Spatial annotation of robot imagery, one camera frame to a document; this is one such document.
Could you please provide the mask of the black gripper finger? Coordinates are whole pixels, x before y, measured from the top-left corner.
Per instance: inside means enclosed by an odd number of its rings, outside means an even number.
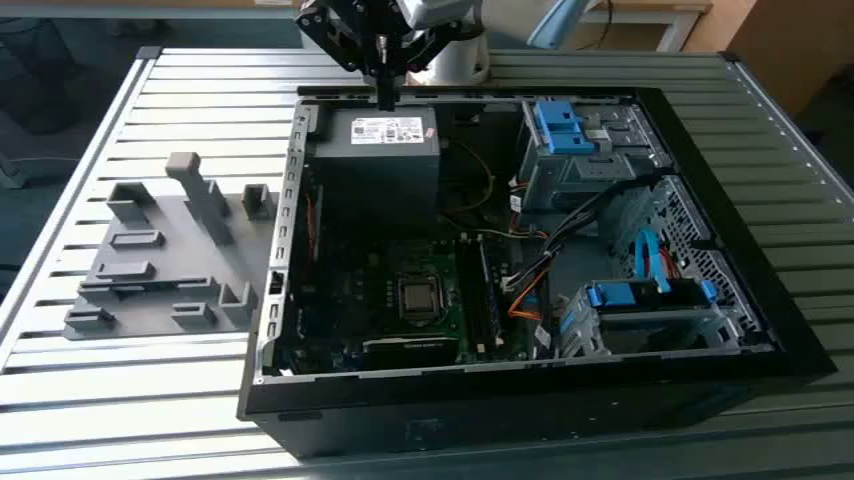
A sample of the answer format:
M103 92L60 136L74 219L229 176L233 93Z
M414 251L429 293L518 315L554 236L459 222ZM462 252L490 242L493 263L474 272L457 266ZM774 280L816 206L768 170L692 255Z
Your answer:
M349 72L359 72L386 109L386 66L378 47L381 19L367 2L302 2L295 23L301 33Z
M419 72L438 56L463 31L462 23L446 23L429 28L409 43L405 34L394 32L385 35L385 110L394 111L399 95L398 81L410 72Z

